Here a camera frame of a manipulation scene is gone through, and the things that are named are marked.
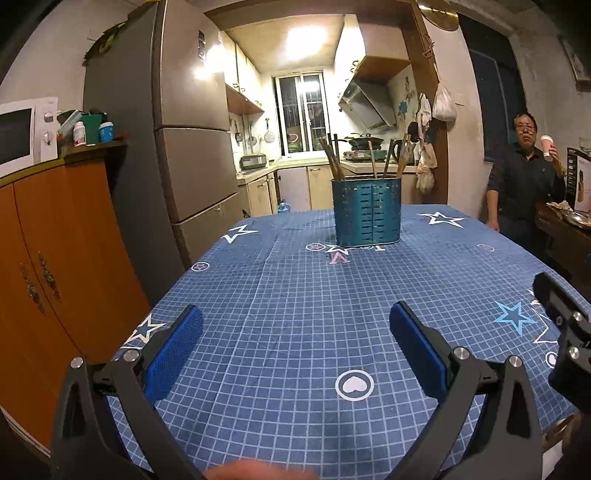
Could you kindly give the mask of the operator left hand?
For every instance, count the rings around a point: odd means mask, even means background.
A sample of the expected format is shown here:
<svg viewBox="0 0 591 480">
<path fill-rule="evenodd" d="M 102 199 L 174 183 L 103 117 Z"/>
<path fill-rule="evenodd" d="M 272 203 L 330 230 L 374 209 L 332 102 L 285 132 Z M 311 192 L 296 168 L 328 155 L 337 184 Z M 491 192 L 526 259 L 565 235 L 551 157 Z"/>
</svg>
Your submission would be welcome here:
<svg viewBox="0 0 591 480">
<path fill-rule="evenodd" d="M 318 475 L 303 468 L 283 468 L 259 460 L 242 459 L 208 469 L 208 480 L 317 480 Z"/>
</svg>

